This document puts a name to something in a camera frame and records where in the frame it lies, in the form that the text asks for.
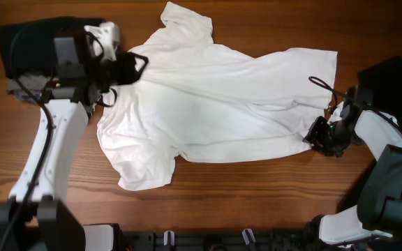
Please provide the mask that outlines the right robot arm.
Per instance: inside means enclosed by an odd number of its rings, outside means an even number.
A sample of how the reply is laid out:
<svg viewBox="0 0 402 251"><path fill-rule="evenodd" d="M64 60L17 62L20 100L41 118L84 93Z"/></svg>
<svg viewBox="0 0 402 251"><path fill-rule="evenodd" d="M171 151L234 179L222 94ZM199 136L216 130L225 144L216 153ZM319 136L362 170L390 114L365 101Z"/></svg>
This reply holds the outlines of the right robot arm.
<svg viewBox="0 0 402 251"><path fill-rule="evenodd" d="M402 241L402 130L396 118L374 103L372 89L343 93L335 121L319 116L304 137L314 151L339 157L353 144L366 144L375 165L362 182L354 206L319 215L305 241L327 248L351 248L377 239Z"/></svg>

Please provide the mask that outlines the white t-shirt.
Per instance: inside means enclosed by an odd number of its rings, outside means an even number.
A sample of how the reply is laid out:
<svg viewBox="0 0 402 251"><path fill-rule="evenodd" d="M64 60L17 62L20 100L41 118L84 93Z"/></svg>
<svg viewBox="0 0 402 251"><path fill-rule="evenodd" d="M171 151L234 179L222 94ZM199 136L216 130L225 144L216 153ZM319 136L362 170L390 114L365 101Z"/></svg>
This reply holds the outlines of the white t-shirt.
<svg viewBox="0 0 402 251"><path fill-rule="evenodd" d="M253 58L212 38L213 24L167 3L163 28L134 53L149 63L134 84L118 86L97 125L119 185L148 190L172 180L177 156L190 162L268 160L309 150L303 140L331 94L337 52L290 48Z"/></svg>

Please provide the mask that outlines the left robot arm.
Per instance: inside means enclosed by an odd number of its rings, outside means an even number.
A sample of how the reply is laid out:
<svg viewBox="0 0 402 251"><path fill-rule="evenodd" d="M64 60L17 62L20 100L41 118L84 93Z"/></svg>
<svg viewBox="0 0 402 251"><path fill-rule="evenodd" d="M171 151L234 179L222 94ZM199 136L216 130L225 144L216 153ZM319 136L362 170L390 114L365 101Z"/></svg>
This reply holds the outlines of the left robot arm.
<svg viewBox="0 0 402 251"><path fill-rule="evenodd" d="M0 250L130 250L116 223L82 225L66 205L78 142L101 95L139 80L138 54L125 52L111 22L52 39L50 78L34 97L40 123L27 163L0 203Z"/></svg>

